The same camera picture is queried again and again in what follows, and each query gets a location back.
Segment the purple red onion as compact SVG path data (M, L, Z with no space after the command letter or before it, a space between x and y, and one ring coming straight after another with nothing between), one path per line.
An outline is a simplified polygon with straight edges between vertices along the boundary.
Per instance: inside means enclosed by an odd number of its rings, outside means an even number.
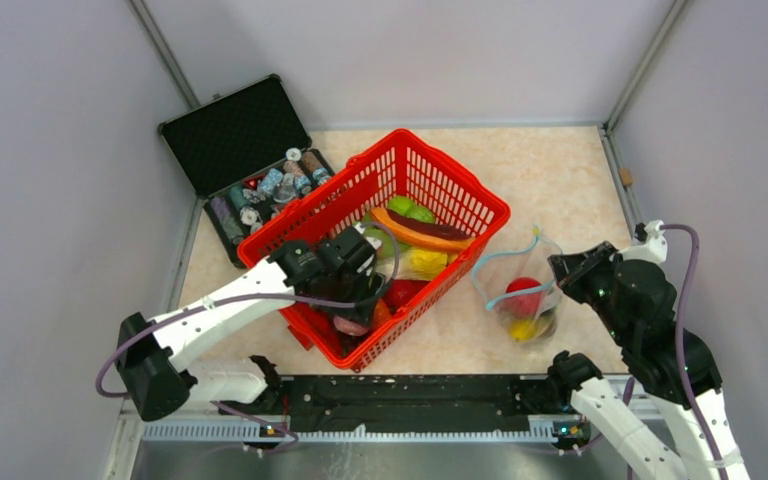
M338 333L351 337L362 337L370 332L370 328L355 321L340 316L333 317L333 325Z

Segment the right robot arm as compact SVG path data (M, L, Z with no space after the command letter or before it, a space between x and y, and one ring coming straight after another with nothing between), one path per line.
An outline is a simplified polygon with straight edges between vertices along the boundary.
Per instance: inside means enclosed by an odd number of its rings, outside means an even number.
M623 250L603 242L553 254L548 264L560 291L590 306L620 347L674 445L661 441L582 353L555 356L547 400L560 412L584 415L642 479L746 479L713 354L677 320L678 293L660 266L667 251L661 237Z

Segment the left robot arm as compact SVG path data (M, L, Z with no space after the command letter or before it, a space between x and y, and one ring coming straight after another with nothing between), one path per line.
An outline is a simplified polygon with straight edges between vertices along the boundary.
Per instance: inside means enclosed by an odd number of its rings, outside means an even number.
M268 413L279 404L280 379L253 356L240 367L198 365L198 358L248 324L297 304L319 307L355 325L368 322L391 280L376 273L383 243L365 225L310 245L292 240L243 275L183 308L126 317L107 369L122 380L124 397L152 422L187 403L230 401Z

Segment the clear zip top bag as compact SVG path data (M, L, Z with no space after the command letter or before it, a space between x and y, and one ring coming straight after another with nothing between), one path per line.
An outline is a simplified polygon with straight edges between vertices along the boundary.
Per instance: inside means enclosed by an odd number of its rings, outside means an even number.
M532 277L541 283L540 287L522 290L522 293L542 292L538 311L531 318L536 319L542 312L555 309L557 328L557 310L562 302L562 293L554 282L548 256L562 252L562 248L549 238L541 227L533 225L524 247L484 255L473 266L471 281L481 297L483 309L498 320L511 340L513 339L508 334L509 324L512 320L522 318L514 318L505 313L502 310L502 301L517 295L517 292L507 293L506 288L512 280L519 277ZM548 338L534 337L526 342L513 341L521 345L534 344L551 338L554 333Z

